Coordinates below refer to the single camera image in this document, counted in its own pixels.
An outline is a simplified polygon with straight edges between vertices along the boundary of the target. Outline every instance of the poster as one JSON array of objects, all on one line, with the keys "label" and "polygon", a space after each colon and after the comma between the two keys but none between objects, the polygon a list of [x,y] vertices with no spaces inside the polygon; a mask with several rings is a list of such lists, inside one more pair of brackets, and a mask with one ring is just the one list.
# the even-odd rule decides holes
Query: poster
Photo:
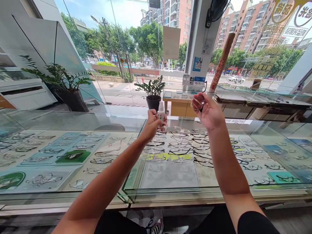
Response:
[{"label": "poster", "polygon": [[206,55],[210,54],[211,47],[212,47],[212,39],[206,39],[202,47],[202,53]]},{"label": "poster", "polygon": [[199,72],[201,71],[202,64],[202,58],[201,57],[195,57],[194,58],[194,64],[193,64],[193,71]]}]

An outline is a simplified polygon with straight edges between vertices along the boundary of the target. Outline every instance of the building facade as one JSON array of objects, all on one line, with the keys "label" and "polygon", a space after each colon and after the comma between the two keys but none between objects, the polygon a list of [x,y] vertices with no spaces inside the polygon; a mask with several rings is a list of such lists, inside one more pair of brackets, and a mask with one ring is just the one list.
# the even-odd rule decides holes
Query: building facade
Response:
[{"label": "building facade", "polygon": [[153,21],[161,26],[170,26],[181,29],[180,44],[187,42],[192,15],[192,0],[162,0],[161,8],[141,10],[141,26]]},{"label": "building facade", "polygon": [[[293,0],[283,0],[284,4],[293,4]],[[271,44],[270,38],[279,38],[285,26],[288,25],[288,20],[279,24],[282,29],[274,32],[270,29],[264,28],[267,24],[272,24],[271,14],[274,10],[274,1],[262,1],[258,4],[252,5],[252,0],[244,0],[240,11],[231,12],[225,11],[218,32],[218,37],[215,42],[214,49],[223,48],[229,33],[235,33],[235,39],[232,49],[238,48],[246,52],[257,52],[266,47],[276,46]],[[281,18],[282,12],[275,12],[274,18]]]}]

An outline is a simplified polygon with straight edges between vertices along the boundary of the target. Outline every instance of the plant pot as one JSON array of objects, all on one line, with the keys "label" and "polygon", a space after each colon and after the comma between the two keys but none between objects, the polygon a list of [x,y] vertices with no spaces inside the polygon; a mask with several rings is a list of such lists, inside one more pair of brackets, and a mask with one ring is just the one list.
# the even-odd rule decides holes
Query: plant pot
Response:
[{"label": "plant pot", "polygon": [[56,93],[68,106],[70,111],[89,112],[87,105],[82,99],[80,90],[68,93]]},{"label": "plant pot", "polygon": [[158,111],[159,108],[159,102],[161,101],[161,97],[160,96],[154,96],[154,100],[151,100],[151,96],[147,96],[146,97],[146,101],[147,101],[147,105],[149,106],[149,109],[155,109],[156,111]]}]

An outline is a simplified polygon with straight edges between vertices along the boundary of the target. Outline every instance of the car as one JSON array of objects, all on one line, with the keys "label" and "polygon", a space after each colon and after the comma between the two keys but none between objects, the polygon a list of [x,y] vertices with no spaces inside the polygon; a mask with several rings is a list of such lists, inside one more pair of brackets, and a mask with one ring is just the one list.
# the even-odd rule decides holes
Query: car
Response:
[{"label": "car", "polygon": [[178,69],[175,69],[175,68],[164,68],[163,71],[164,72],[168,72],[168,71],[173,72],[173,71],[178,71]]},{"label": "car", "polygon": [[229,76],[228,81],[236,81],[240,76]]}]

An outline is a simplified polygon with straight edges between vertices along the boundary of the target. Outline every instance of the spray bottle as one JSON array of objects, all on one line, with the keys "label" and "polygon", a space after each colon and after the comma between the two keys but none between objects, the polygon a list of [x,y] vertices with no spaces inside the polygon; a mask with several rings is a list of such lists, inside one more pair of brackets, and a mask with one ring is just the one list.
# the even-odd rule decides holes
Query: spray bottle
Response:
[{"label": "spray bottle", "polygon": [[159,103],[159,108],[157,111],[157,118],[160,119],[161,121],[164,121],[165,119],[165,112],[163,111],[163,102]]}]

